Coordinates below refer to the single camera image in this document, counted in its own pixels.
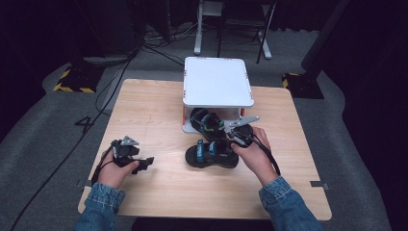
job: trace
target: white platform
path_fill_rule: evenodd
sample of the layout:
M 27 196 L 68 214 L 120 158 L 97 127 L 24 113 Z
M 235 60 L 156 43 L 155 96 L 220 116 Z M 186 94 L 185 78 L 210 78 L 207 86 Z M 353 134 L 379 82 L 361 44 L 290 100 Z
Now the white platform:
M 254 104 L 243 60 L 188 57 L 184 75 L 185 132 L 196 133 L 190 124 L 194 108 L 216 112 L 227 125 Z

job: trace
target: left hand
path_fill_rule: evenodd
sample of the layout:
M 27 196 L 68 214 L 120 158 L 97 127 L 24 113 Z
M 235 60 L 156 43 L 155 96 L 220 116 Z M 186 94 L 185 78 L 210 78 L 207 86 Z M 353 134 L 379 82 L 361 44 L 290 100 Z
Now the left hand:
M 119 167 L 113 160 L 114 152 L 111 150 L 102 164 L 102 166 L 106 165 L 102 167 L 97 182 L 118 190 L 126 176 L 139 166 L 139 161 L 132 162 L 125 167 Z

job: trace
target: right hand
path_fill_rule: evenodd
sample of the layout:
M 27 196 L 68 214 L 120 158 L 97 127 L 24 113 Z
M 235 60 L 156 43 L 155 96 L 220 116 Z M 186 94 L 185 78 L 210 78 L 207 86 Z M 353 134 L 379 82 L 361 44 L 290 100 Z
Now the right hand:
M 259 142 L 261 142 L 270 150 L 270 144 L 265 130 L 258 127 L 252 128 L 253 135 L 255 135 L 259 139 Z M 246 166 L 255 173 L 262 186 L 265 186 L 269 182 L 278 178 L 278 174 L 270 163 L 267 154 L 257 143 L 253 142 L 247 148 L 240 147 L 235 143 L 231 143 L 231 148 L 235 153 L 241 156 Z

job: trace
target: gray carpet floor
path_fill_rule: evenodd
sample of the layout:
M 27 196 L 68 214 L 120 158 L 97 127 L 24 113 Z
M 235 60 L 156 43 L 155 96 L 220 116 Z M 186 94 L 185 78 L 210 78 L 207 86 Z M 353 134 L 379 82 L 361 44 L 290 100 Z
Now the gray carpet floor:
M 261 59 L 259 64 L 255 64 L 256 46 L 225 44 L 221 57 L 243 59 L 252 86 L 282 88 L 282 74 L 304 72 L 301 61 L 318 34 L 304 31 L 269 33 L 272 59 Z M 179 57 L 181 63 L 186 57 L 193 56 L 193 46 L 194 37 L 187 37 L 157 50 Z M 208 30 L 204 33 L 201 56 L 216 55 L 216 32 Z M 68 65 L 61 66 L 44 79 L 47 94 L 18 121 L 0 144 L 1 230 L 10 230 L 31 196 L 75 146 L 83 128 L 74 123 L 85 116 L 94 119 L 98 115 L 95 105 L 101 108 L 107 102 L 113 93 L 112 86 L 118 82 L 115 75 L 120 75 L 122 70 L 118 71 L 118 66 L 107 68 L 97 93 L 52 91 Z M 122 80 L 183 81 L 183 70 L 182 65 L 162 55 L 140 51 Z M 324 100 L 294 99 L 293 102 L 320 179 L 329 187 L 325 192 L 333 217 L 322 224 L 326 230 L 391 230 L 380 192 L 344 126 L 344 96 L 323 72 L 318 82 Z M 107 108 L 114 105 L 115 96 Z M 108 122 L 107 115 L 97 119 L 28 207 L 16 230 L 69 230 L 72 227 L 80 216 L 77 207 L 82 194 L 81 184 L 89 176 Z M 130 230 L 134 221 L 132 217 L 118 217 L 116 230 Z

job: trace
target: denim sleeve cuff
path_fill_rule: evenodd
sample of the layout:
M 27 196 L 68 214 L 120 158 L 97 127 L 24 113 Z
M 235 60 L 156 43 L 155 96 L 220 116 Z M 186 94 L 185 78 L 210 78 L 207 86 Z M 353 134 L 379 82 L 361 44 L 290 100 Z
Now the denim sleeve cuff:
M 292 190 L 286 180 L 279 176 L 259 190 L 259 196 L 266 203 L 273 203 Z
M 92 190 L 90 191 L 87 200 L 108 205 L 112 207 L 114 211 L 117 211 L 124 197 L 124 191 L 119 191 L 115 188 L 95 183 L 92 186 Z

